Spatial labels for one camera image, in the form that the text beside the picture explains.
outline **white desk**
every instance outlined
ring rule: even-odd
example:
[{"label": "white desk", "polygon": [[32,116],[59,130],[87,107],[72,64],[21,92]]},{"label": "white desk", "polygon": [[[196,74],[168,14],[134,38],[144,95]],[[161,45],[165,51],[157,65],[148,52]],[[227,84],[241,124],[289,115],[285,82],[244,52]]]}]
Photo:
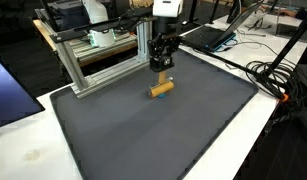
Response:
[{"label": "white desk", "polygon": [[[225,20],[224,17],[215,21],[215,23],[217,26],[225,27],[226,25],[223,23]],[[265,42],[277,52],[287,42],[287,40],[271,35],[266,38],[250,38]],[[292,50],[295,55],[288,55],[287,58],[297,63],[305,47],[305,43],[297,43],[296,48]],[[194,53],[187,47],[181,48],[246,79],[245,74],[239,70],[229,70],[218,60]],[[255,50],[244,45],[236,46],[223,53],[222,56],[241,64],[246,64],[252,60],[272,61],[275,58],[275,55],[265,47]],[[38,98],[46,108],[44,112],[0,128],[0,180],[81,179],[54,114],[49,95],[50,93]],[[216,139],[185,179],[232,179],[275,109],[276,104],[276,99],[263,92],[256,94]],[[40,157],[36,160],[26,160],[26,153],[32,150],[38,151]]]}]

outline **desk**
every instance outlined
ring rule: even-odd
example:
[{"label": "desk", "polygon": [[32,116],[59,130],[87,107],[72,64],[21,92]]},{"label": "desk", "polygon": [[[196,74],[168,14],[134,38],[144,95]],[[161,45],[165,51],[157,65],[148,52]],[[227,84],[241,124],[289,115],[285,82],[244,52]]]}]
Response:
[{"label": "desk", "polygon": [[[225,20],[226,17],[223,17],[215,21],[214,25],[224,27],[225,23],[221,23]],[[254,37],[254,40],[265,42],[277,52],[287,42],[265,31],[262,33],[266,33],[267,38]],[[229,70],[222,62],[194,53],[190,48],[181,47],[181,49],[236,76],[247,79],[240,70]],[[296,55],[288,55],[287,58],[297,63],[304,49],[305,43],[297,43],[296,48],[292,50],[292,53]],[[256,60],[255,58],[272,61],[275,57],[264,47],[261,48],[261,52],[258,52],[258,50],[249,49],[243,45],[234,47],[221,56],[241,64]],[[81,179],[54,114],[49,95],[50,93],[38,98],[46,108],[44,112],[0,128],[0,180]],[[216,139],[185,177],[185,180],[233,179],[276,104],[276,99],[262,91],[257,93]],[[31,150],[39,151],[40,157],[37,160],[25,160],[25,154]]]}]

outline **floor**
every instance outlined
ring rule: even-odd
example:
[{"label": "floor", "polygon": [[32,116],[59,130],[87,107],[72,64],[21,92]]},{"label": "floor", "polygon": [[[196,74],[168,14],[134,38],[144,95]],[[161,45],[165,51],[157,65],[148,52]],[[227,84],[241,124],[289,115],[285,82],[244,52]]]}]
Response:
[{"label": "floor", "polygon": [[[185,0],[185,7],[179,22],[188,20],[192,0]],[[195,16],[200,23],[209,22],[214,4],[202,2]],[[228,8],[220,5],[216,18],[228,14]],[[188,26],[179,32],[187,31]],[[38,97],[65,85],[64,77],[58,68],[55,57],[49,48],[32,29],[25,29],[25,38],[18,36],[3,37],[0,43],[0,55],[15,71],[24,85]],[[242,168],[237,174],[239,179],[254,180],[305,180],[307,179],[307,134],[297,121],[275,126],[265,138],[263,144],[252,158],[248,168]]]}]

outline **aluminum frame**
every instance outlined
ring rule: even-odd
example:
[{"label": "aluminum frame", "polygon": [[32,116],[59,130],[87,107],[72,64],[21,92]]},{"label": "aluminum frame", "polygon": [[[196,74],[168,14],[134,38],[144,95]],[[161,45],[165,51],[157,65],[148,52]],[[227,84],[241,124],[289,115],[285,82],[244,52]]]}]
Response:
[{"label": "aluminum frame", "polygon": [[137,27],[138,55],[110,68],[84,77],[68,41],[55,43],[59,57],[73,80],[71,85],[77,98],[93,92],[128,76],[149,65],[147,41],[152,39],[152,22],[144,22]]}]

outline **wooden block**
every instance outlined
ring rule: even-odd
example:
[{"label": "wooden block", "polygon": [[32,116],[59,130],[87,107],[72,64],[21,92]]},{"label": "wooden block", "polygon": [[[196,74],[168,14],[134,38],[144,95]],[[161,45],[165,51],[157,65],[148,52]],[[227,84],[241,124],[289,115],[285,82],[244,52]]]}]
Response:
[{"label": "wooden block", "polygon": [[174,88],[174,84],[172,81],[168,81],[164,84],[156,86],[150,90],[150,97],[155,98],[156,96],[166,93]]},{"label": "wooden block", "polygon": [[159,72],[159,84],[163,84],[165,82],[166,73],[165,71]]},{"label": "wooden block", "polygon": [[50,38],[50,33],[44,28],[42,25],[41,20],[35,19],[33,20],[33,24],[38,29],[38,31],[42,34],[46,42],[49,44],[49,46],[52,48],[53,51],[56,51],[56,47],[54,45],[53,40]]},{"label": "wooden block", "polygon": [[[211,2],[211,3],[215,3],[216,0],[203,0],[204,2]],[[219,4],[221,5],[226,5],[227,3],[231,3],[233,4],[234,0],[220,0]]]},{"label": "wooden block", "polygon": [[153,3],[153,0],[130,0],[130,3],[134,4],[134,7],[139,7],[139,6],[150,6]]}]

